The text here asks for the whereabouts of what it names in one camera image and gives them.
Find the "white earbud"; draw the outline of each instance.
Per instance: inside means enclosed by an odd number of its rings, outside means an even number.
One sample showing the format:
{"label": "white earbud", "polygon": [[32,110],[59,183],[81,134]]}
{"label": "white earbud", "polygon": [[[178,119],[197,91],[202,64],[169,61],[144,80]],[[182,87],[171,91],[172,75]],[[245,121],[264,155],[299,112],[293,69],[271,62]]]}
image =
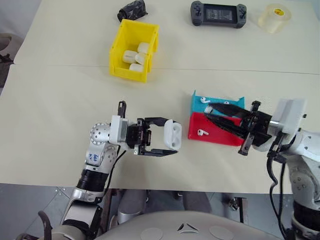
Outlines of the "white earbud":
{"label": "white earbud", "polygon": [[203,104],[207,104],[210,103],[210,100],[206,100],[206,98],[203,96],[202,98],[200,98],[200,102],[202,102]]}
{"label": "white earbud", "polygon": [[202,129],[198,129],[198,136],[202,136],[202,135],[209,135],[208,132],[206,132],[205,130],[202,130]]}

